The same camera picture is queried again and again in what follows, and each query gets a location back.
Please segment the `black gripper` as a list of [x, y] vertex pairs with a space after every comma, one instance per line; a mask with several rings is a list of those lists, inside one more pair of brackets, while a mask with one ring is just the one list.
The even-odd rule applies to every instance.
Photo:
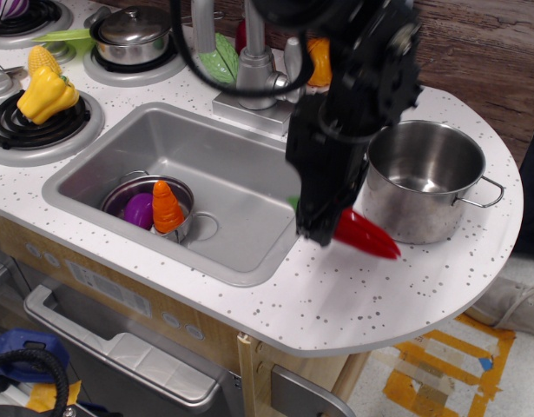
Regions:
[[359, 193], [366, 146], [382, 126], [375, 95], [304, 96], [291, 116], [286, 159], [300, 176], [296, 232], [327, 246]]

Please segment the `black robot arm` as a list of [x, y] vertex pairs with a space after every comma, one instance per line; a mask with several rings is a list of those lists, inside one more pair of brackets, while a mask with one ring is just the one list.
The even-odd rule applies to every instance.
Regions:
[[418, 14], [403, 1], [257, 1], [269, 23], [329, 40], [326, 94], [303, 96], [291, 115], [286, 159], [297, 170], [299, 235], [326, 246], [365, 175], [367, 147], [421, 92]]

